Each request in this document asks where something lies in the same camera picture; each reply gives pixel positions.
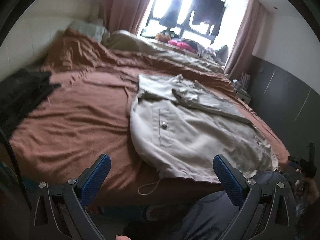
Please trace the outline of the right hand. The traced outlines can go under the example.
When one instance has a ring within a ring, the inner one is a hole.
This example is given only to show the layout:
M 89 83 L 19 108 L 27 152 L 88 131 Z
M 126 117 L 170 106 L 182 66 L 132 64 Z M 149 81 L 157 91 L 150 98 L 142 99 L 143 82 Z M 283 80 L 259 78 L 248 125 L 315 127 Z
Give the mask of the right hand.
M 309 204 L 315 203 L 319 199 L 319 190 L 315 180 L 306 177 L 300 169 L 297 169 L 296 172 L 299 174 L 299 179 L 295 183 L 296 191 L 303 195 Z

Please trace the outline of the left hand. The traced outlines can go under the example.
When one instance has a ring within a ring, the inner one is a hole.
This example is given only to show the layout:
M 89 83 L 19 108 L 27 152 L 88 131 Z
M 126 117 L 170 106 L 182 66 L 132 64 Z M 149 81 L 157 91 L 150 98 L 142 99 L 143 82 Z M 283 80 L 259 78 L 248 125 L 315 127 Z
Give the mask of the left hand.
M 116 240 L 131 240 L 131 239 L 129 239 L 129 237 L 126 237 L 126 236 L 118 236 L 118 235 L 116 235 Z

